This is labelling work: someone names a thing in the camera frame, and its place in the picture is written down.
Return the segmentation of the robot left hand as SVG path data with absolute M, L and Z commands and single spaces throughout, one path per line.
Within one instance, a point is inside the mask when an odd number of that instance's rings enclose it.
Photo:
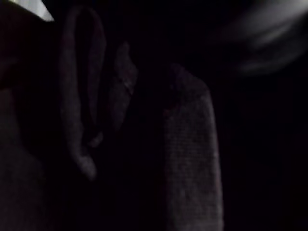
M 157 34 L 107 47 L 99 14 L 71 7 L 59 49 L 66 152 L 91 185 L 87 231 L 221 231 L 207 85 L 168 61 Z

